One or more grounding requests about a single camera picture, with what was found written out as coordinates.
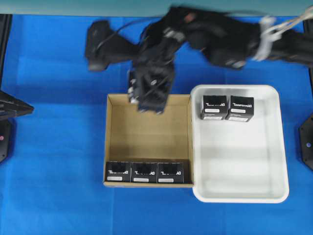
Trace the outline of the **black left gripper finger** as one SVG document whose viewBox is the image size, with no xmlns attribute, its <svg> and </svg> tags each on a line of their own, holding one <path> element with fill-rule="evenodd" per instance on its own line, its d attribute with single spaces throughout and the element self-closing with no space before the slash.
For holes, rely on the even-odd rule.
<svg viewBox="0 0 313 235">
<path fill-rule="evenodd" d="M 1 110 L 0 111 L 0 121 L 7 120 L 9 118 L 15 118 L 23 115 L 32 114 L 33 110 L 26 111 L 16 111 L 16 110 Z"/>
<path fill-rule="evenodd" d="M 0 102 L 7 105 L 13 105 L 18 108 L 26 108 L 26 109 L 34 109 L 33 106 L 23 102 L 22 100 L 19 100 L 5 92 L 0 93 Z"/>
</svg>

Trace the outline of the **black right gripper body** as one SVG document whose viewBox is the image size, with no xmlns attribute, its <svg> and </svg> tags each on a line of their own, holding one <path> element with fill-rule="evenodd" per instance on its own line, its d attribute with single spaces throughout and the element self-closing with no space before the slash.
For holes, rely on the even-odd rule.
<svg viewBox="0 0 313 235">
<path fill-rule="evenodd" d="M 139 48 L 132 69 L 139 88 L 139 112 L 164 112 L 175 78 L 176 51 L 174 47 Z"/>
</svg>

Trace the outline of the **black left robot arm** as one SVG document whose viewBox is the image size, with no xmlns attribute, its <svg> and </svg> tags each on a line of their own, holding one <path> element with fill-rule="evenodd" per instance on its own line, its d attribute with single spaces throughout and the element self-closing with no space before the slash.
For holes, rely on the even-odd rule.
<svg viewBox="0 0 313 235">
<path fill-rule="evenodd" d="M 11 31 L 13 16 L 0 15 L 0 75 L 3 76 L 4 59 Z M 4 91 L 0 92 L 0 161 L 3 162 L 9 151 L 12 123 L 10 118 L 16 118 L 33 113 L 34 107 L 19 100 Z"/>
</svg>

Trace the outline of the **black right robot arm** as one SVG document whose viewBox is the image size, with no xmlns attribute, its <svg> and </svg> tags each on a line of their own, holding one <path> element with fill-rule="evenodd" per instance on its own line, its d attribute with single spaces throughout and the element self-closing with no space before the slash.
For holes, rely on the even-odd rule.
<svg viewBox="0 0 313 235">
<path fill-rule="evenodd" d="M 138 56 L 129 73 L 128 96 L 141 112 L 163 113 L 175 77 L 174 59 L 184 44 L 198 50 L 214 66 L 242 69 L 248 59 L 313 64 L 313 38 L 294 27 L 313 17 L 308 7 L 300 16 L 277 23 L 263 16 L 257 23 L 236 20 L 229 13 L 171 7 L 141 34 Z"/>
</svg>

